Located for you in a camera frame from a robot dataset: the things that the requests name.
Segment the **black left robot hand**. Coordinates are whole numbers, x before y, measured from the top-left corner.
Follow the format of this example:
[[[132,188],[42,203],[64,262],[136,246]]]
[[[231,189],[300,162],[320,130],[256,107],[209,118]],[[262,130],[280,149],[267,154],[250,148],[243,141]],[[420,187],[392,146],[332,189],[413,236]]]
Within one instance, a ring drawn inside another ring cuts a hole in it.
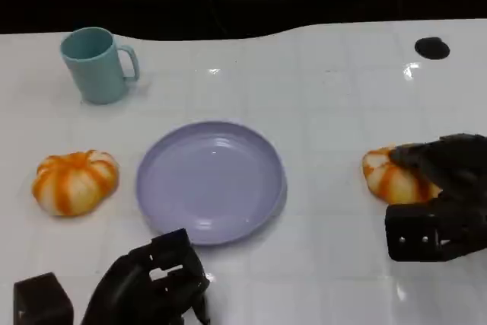
[[[191,309],[201,324],[210,324],[209,284],[182,228],[119,257],[97,285],[81,322],[183,324]]]

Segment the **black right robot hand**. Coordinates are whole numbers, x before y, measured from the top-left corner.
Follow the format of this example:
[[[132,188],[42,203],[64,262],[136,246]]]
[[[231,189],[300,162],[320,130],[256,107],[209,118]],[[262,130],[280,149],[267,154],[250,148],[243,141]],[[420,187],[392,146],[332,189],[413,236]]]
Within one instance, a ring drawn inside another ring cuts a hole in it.
[[[417,170],[441,189],[442,203],[477,225],[486,225],[486,137],[445,135],[433,142],[399,145],[389,153],[393,163]]]

